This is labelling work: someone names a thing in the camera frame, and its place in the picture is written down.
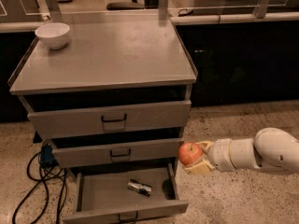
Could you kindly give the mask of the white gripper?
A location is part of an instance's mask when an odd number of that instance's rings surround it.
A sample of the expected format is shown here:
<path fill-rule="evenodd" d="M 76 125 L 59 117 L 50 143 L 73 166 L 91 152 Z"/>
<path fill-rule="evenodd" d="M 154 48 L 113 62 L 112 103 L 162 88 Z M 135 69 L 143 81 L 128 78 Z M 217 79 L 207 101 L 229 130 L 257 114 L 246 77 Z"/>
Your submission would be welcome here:
<path fill-rule="evenodd" d="M 215 168 L 221 172 L 231 172 L 233 165 L 230 159 L 231 139 L 219 139 L 212 143 L 211 141 L 197 142 L 197 145 L 203 150 L 204 154 L 208 154 L 210 160 L 202 160 L 193 166 L 183 167 L 188 175 L 207 175 Z"/>

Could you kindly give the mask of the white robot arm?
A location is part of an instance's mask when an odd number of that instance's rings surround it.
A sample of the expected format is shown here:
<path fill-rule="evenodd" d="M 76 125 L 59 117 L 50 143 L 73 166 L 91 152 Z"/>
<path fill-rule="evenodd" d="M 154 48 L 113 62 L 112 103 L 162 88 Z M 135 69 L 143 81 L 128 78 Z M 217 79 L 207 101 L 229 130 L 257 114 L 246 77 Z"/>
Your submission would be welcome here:
<path fill-rule="evenodd" d="M 298 173 L 299 141 L 283 130 L 264 128 L 254 138 L 184 143 L 178 150 L 178 159 L 188 175 L 239 169 Z"/>

